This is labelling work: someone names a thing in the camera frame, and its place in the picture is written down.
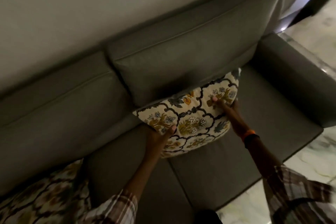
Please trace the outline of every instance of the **person's left hand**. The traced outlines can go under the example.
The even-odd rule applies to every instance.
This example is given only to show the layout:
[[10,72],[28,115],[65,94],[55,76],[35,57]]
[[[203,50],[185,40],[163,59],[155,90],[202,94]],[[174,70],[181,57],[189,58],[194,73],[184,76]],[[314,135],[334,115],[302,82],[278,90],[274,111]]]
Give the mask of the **person's left hand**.
[[158,161],[163,148],[167,144],[168,139],[174,134],[175,130],[176,125],[167,129],[164,135],[160,135],[158,132],[151,130],[147,137],[144,159]]

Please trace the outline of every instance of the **orange wristband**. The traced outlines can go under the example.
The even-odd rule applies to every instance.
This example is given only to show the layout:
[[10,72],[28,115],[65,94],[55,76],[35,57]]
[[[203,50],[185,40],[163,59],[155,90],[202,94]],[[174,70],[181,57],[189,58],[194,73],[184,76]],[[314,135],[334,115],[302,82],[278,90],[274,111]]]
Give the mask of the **orange wristband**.
[[252,130],[252,129],[249,129],[249,130],[246,131],[246,133],[243,134],[240,138],[241,138],[241,140],[244,142],[245,138],[246,138],[247,136],[249,136],[249,135],[252,135],[252,134],[255,134],[255,131]]

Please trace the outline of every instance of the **forearm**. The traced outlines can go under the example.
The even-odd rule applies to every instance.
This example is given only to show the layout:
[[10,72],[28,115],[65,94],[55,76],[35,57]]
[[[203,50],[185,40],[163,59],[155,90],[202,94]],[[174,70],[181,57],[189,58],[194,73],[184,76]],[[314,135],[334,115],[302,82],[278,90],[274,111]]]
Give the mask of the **forearm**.
[[138,201],[141,198],[141,195],[144,191],[147,181],[157,161],[158,161],[157,159],[153,158],[151,159],[144,158],[135,174],[132,176],[132,178],[128,181],[128,183],[125,186],[125,189],[133,193]]
[[264,178],[267,178],[273,173],[275,166],[282,165],[282,162],[266,148],[258,136],[251,139],[247,144],[247,149],[249,150],[260,174]]

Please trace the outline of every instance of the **patterned pillow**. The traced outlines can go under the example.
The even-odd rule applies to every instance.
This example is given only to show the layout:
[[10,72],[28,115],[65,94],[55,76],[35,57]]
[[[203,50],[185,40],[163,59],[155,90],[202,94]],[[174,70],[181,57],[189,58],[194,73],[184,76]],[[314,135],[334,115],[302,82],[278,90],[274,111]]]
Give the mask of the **patterned pillow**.
[[[63,223],[69,200],[74,196],[74,181],[82,162],[83,160],[77,160],[52,172],[0,202],[0,223]],[[77,205],[76,214],[84,213],[90,208],[86,184],[87,181],[83,182],[83,188],[76,191],[74,197],[78,202],[71,202]]]
[[237,95],[241,69],[198,87],[180,97],[172,97],[144,107],[133,114],[160,134],[173,124],[175,134],[164,148],[162,157],[177,156],[223,136],[230,128],[229,120],[216,108],[212,97],[233,103]]

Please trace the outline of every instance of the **sofa armrest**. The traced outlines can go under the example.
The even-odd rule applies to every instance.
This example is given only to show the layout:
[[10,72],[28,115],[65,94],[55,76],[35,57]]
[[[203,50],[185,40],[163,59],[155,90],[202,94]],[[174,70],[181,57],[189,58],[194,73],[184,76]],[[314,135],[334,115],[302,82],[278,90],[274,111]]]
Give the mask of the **sofa armrest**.
[[311,120],[324,128],[336,125],[336,80],[321,64],[276,34],[259,42],[252,64]]

